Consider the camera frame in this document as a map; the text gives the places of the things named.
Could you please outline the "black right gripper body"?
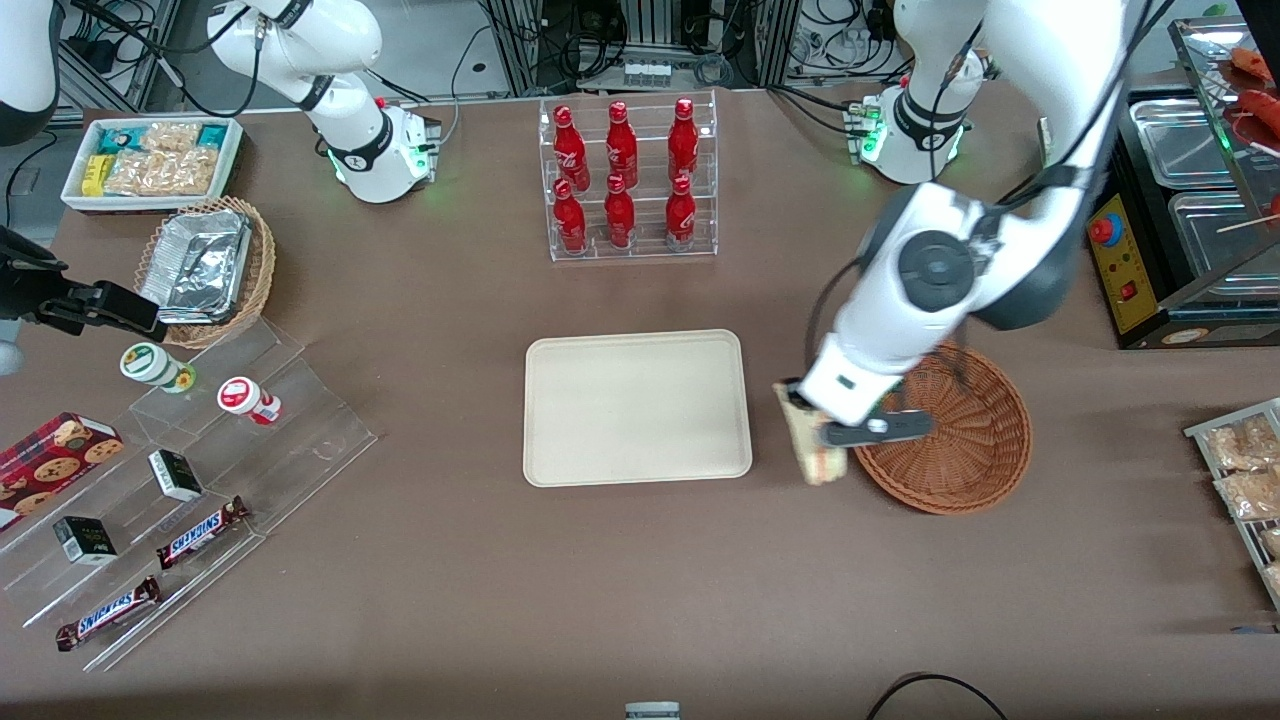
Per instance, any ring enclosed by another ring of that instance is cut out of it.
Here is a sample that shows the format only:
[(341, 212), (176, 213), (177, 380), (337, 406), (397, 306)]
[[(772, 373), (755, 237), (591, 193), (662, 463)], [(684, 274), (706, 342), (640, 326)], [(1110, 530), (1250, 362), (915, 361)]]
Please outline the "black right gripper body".
[(47, 300), (83, 300), (93, 290), (64, 277), (67, 264), (8, 227), (1, 228), (1, 315), (4, 320), (40, 322)]

